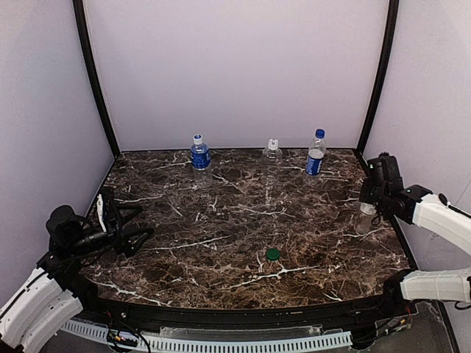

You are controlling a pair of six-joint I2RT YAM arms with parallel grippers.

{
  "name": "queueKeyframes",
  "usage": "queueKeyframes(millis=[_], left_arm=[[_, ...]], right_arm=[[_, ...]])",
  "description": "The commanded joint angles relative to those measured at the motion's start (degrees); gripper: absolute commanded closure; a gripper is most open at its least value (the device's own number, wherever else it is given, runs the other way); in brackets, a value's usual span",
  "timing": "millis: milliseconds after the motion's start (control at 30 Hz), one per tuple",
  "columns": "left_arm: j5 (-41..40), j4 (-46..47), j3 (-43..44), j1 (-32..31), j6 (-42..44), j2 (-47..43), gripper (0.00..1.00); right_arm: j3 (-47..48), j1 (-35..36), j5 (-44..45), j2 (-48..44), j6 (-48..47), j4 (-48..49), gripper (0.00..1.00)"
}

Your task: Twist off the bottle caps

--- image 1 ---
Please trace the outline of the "brown drink bottle white label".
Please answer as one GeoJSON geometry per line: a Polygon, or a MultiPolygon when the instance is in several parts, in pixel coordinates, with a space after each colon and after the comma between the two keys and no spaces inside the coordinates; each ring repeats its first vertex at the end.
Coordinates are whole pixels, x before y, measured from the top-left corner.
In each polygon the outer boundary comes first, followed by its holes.
{"type": "Polygon", "coordinates": [[[372,226],[372,221],[375,215],[376,209],[373,204],[361,202],[354,225],[354,230],[360,235],[368,233],[372,226]]]}

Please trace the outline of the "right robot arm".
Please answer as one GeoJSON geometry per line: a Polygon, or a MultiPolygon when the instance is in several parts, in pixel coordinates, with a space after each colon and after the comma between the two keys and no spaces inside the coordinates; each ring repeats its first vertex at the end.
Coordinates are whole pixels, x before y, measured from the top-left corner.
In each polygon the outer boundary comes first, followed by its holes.
{"type": "Polygon", "coordinates": [[[470,308],[470,213],[442,194],[404,184],[396,157],[366,162],[361,203],[399,233],[410,262],[386,280],[385,302],[455,302],[470,308]]]}

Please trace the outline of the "green bottle cap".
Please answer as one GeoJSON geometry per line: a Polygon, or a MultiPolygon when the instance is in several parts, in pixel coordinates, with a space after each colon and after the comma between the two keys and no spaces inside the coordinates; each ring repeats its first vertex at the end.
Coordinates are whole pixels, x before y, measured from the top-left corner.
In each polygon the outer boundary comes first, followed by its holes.
{"type": "Polygon", "coordinates": [[[269,261],[277,261],[280,259],[280,251],[276,248],[266,250],[266,259],[269,261]]]}

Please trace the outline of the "Pocari Sweat clear bottle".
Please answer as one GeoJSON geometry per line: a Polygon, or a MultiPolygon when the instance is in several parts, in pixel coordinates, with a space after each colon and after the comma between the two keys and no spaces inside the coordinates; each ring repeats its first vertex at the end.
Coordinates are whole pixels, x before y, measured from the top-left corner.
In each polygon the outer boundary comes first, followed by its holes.
{"type": "Polygon", "coordinates": [[[207,187],[212,182],[210,149],[204,143],[203,136],[197,134],[193,136],[191,146],[191,166],[194,172],[195,181],[201,187],[207,187]]]}

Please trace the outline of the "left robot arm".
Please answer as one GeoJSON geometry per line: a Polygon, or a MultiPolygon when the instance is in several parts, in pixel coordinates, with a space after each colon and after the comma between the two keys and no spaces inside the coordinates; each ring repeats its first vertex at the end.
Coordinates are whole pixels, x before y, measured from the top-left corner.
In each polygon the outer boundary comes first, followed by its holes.
{"type": "Polygon", "coordinates": [[[110,206],[104,224],[94,226],[69,205],[58,207],[46,222],[49,250],[29,278],[1,309],[1,351],[39,352],[71,318],[82,311],[115,322],[98,297],[95,283],[81,275],[103,254],[132,257],[153,235],[152,228],[124,232],[124,225],[142,212],[141,206],[110,206]]]}

